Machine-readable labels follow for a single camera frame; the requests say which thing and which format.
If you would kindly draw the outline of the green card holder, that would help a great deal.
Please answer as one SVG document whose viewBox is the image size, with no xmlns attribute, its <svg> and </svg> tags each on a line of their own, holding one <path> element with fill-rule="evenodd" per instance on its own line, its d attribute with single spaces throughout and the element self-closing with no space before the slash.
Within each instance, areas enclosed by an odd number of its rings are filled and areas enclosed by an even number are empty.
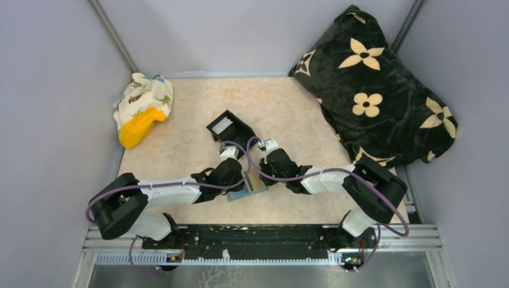
<svg viewBox="0 0 509 288">
<path fill-rule="evenodd" d="M 227 193 L 226 197 L 227 197 L 227 200 L 229 202 L 232 202 L 232 201 L 239 200 L 239 199 L 242 199 L 242 198 L 246 198 L 246 197 L 249 197 L 249 196 L 254 196 L 255 194 L 267 191 L 268 189 L 269 188 L 265 185 L 265 189 L 263 189 L 262 191 L 257 191 L 255 193 L 248 193 L 247 190 L 246 190 L 246 179 L 245 179 L 244 186 L 243 186 L 243 188 L 241 190 L 239 190 L 239 191 L 230 191 L 230 192 Z"/>
</svg>

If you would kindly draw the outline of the black plastic box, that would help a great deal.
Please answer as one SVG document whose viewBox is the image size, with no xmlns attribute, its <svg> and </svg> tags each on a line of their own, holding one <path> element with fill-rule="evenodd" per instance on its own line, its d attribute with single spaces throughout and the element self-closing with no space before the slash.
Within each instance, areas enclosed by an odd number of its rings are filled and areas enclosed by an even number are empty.
<svg viewBox="0 0 509 288">
<path fill-rule="evenodd" d="M 229 119 L 233 121 L 233 124 L 229 126 L 224 132 L 221 134 L 215 134 L 212 131 L 212 127 L 223 117 L 227 116 Z M 252 137 L 255 137 L 255 132 L 253 129 L 247 125 L 245 122 L 240 120 L 237 116 L 235 116 L 231 111 L 225 110 L 222 114 L 215 118 L 212 122 L 210 122 L 206 129 L 211 133 L 212 139 L 215 142 L 225 142 L 231 141 L 235 142 L 239 146 L 241 146 L 245 151 L 251 149 L 255 142 L 251 142 L 251 144 L 247 144 L 248 140 Z"/>
</svg>

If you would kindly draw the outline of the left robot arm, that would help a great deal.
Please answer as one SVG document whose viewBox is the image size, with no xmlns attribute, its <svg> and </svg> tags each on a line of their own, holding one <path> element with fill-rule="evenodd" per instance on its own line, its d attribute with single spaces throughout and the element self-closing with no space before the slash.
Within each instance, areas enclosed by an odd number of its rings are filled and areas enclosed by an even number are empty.
<svg viewBox="0 0 509 288">
<path fill-rule="evenodd" d="M 177 226 L 171 217 L 153 214 L 152 208 L 212 201 L 224 191 L 240 190 L 243 184 L 242 165 L 236 158 L 169 182 L 141 181 L 131 172 L 123 173 L 89 201 L 85 216 L 105 240 L 134 233 L 161 241 L 176 233 Z"/>
</svg>

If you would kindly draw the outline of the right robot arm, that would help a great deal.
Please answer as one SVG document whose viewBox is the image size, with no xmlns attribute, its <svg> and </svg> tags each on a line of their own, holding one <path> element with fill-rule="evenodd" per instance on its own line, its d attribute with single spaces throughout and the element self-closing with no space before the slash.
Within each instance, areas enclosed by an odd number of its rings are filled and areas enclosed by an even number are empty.
<svg viewBox="0 0 509 288">
<path fill-rule="evenodd" d="M 299 166 L 277 148 L 259 160 L 267 186 L 278 182 L 295 194 L 346 193 L 356 203 L 333 233 L 332 248 L 361 245 L 361 235 L 375 224 L 388 224 L 407 192 L 407 185 L 375 160 L 363 156 L 354 164 L 335 170 Z"/>
</svg>

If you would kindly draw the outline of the white card in box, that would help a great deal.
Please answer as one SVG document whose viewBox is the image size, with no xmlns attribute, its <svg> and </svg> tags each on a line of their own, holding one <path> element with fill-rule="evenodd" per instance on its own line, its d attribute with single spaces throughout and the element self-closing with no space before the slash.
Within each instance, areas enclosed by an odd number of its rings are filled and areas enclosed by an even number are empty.
<svg viewBox="0 0 509 288">
<path fill-rule="evenodd" d="M 215 134 L 221 134 L 226 130 L 229 126 L 233 124 L 233 121 L 229 119 L 227 116 L 223 117 L 221 120 L 219 120 L 213 127 L 212 131 Z"/>
</svg>

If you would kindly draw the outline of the yellow plastic object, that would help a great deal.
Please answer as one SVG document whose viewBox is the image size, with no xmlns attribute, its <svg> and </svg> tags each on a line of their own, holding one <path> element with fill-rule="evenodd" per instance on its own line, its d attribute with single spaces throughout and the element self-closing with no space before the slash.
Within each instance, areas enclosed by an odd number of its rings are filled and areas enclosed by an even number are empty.
<svg viewBox="0 0 509 288">
<path fill-rule="evenodd" d="M 136 115 L 119 130 L 120 144 L 125 149 L 135 148 L 151 131 L 156 122 L 163 122 L 167 115 L 154 107 Z"/>
</svg>

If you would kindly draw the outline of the black floral blanket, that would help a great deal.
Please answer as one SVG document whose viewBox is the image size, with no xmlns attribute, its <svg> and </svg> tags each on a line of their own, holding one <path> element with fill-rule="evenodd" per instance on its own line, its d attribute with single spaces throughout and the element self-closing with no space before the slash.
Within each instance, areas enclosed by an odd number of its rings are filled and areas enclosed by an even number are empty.
<svg viewBox="0 0 509 288">
<path fill-rule="evenodd" d="M 398 59 L 378 21 L 356 5 L 289 70 L 319 102 L 352 162 L 429 163 L 453 145 L 450 108 Z"/>
</svg>

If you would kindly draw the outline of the dinosaur print cloth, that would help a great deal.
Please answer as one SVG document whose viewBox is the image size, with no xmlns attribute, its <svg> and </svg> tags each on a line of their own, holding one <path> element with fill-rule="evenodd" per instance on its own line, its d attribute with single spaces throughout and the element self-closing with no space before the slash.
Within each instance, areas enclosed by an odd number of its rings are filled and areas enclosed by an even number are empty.
<svg viewBox="0 0 509 288">
<path fill-rule="evenodd" d="M 132 81 L 115 103 L 113 118 L 117 129 L 128 121 L 155 108 L 166 119 L 173 105 L 173 84 L 160 75 L 148 77 L 142 73 L 133 73 Z"/>
</svg>

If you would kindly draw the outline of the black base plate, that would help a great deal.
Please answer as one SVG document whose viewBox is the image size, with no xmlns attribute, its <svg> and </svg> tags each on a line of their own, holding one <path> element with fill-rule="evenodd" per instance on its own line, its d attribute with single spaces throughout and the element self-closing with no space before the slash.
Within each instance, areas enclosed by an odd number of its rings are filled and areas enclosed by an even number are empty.
<svg viewBox="0 0 509 288">
<path fill-rule="evenodd" d="M 189 224 L 161 241 L 143 238 L 146 250 L 177 249 L 186 260 L 220 259 L 227 251 L 232 260 L 326 259 L 341 249 L 375 246 L 375 230 L 353 237 L 339 226 L 321 224 L 227 226 Z"/>
</svg>

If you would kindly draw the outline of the aluminium frame rail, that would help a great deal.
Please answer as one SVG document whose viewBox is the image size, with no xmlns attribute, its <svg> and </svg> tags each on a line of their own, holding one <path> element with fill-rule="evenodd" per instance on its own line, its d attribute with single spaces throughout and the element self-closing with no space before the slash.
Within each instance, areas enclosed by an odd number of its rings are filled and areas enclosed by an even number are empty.
<svg viewBox="0 0 509 288">
<path fill-rule="evenodd" d="M 373 248 L 361 248 L 357 253 L 354 253 L 351 248 L 341 249 L 338 252 L 329 253 L 328 257 L 322 260 L 232 260 L 227 251 L 223 251 L 220 259 L 186 260 L 182 250 L 146 250 L 142 247 L 143 240 L 129 233 L 113 240 L 104 240 L 97 227 L 89 228 L 83 251 L 95 253 L 99 264 L 112 265 L 340 265 L 354 269 L 359 268 L 361 260 L 368 260 L 372 251 L 377 253 L 439 251 L 442 248 L 438 230 L 431 224 L 408 226 L 393 224 L 388 227 L 372 228 L 376 236 Z"/>
</svg>

